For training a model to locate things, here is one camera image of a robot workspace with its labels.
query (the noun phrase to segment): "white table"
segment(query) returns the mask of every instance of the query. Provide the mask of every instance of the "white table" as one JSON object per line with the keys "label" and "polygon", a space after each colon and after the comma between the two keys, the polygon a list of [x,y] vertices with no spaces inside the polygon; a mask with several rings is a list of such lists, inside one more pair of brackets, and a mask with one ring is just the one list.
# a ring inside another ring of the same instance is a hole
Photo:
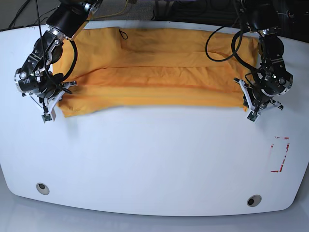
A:
{"label": "white table", "polygon": [[[153,21],[87,26],[104,27],[217,28]],[[57,109],[56,122],[43,124],[36,106],[14,85],[15,70],[38,37],[37,28],[0,33],[0,164],[12,193],[85,209],[165,216],[250,214],[292,204],[309,162],[308,44],[282,39],[294,85],[278,99],[284,111],[265,112],[255,124],[242,109],[210,107],[117,108],[67,119]],[[272,173],[280,169],[287,143],[283,170]],[[37,191],[40,182],[49,195]],[[247,200],[256,194],[261,203],[249,207]]]}

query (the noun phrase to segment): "yellow cloth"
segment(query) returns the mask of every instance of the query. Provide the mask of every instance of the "yellow cloth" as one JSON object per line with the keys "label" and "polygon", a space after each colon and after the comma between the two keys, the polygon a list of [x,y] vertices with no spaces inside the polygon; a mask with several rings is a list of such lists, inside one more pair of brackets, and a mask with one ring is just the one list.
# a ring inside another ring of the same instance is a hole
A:
{"label": "yellow cloth", "polygon": [[[249,72],[235,58],[213,62],[205,55],[210,32],[186,29],[83,30],[76,39],[78,61],[67,81],[77,81],[59,107],[65,117],[115,106],[190,105],[242,107],[243,92],[233,80]],[[233,35],[216,33],[209,54],[223,59],[231,54]],[[255,65],[257,40],[244,37],[239,56]],[[66,73],[73,60],[69,42],[54,64]]]}

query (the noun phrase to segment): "gray floor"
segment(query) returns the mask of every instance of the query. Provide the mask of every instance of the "gray floor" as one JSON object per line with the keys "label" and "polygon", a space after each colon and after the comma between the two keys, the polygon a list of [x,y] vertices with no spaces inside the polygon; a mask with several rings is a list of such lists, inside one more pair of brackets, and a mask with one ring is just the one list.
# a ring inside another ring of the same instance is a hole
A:
{"label": "gray floor", "polygon": [[[0,1],[0,29],[5,29],[14,19],[18,9],[26,0],[1,0]],[[59,5],[58,0],[38,0],[40,15]],[[96,16],[110,15],[119,12],[125,6],[125,0],[103,0],[103,4]],[[150,20],[153,17],[154,1],[139,0],[136,4],[129,4],[124,13],[119,16],[108,17],[104,20]],[[35,0],[32,0],[18,18],[15,26],[33,24],[37,19]]]}

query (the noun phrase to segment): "table surface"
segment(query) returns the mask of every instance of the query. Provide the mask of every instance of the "table surface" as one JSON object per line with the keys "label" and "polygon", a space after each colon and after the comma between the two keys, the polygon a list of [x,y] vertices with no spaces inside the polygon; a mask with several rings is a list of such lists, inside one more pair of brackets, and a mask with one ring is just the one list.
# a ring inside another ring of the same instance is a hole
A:
{"label": "table surface", "polygon": [[[91,22],[86,28],[105,27],[217,28],[155,21]],[[257,123],[241,109],[149,106],[71,118],[57,109],[56,121],[43,124],[36,106],[14,85],[15,70],[38,36],[35,27],[0,33],[0,163],[15,195],[162,216],[250,214],[292,204],[309,162],[308,44],[282,38],[294,85],[278,98],[284,110],[265,112]],[[283,159],[282,172],[271,172]],[[37,183],[50,194],[41,195]],[[247,200],[257,194],[261,203],[249,207]]]}

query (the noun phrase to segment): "circular hole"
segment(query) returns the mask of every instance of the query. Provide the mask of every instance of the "circular hole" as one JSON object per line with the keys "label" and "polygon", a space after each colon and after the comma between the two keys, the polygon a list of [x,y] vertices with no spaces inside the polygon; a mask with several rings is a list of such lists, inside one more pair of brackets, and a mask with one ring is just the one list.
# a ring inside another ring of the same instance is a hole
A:
{"label": "circular hole", "polygon": [[40,194],[43,194],[43,195],[48,195],[49,194],[49,188],[45,184],[43,184],[43,183],[38,183],[37,184],[37,191]]}
{"label": "circular hole", "polygon": [[261,203],[262,197],[260,195],[254,195],[248,199],[247,205],[250,207],[256,207]]}

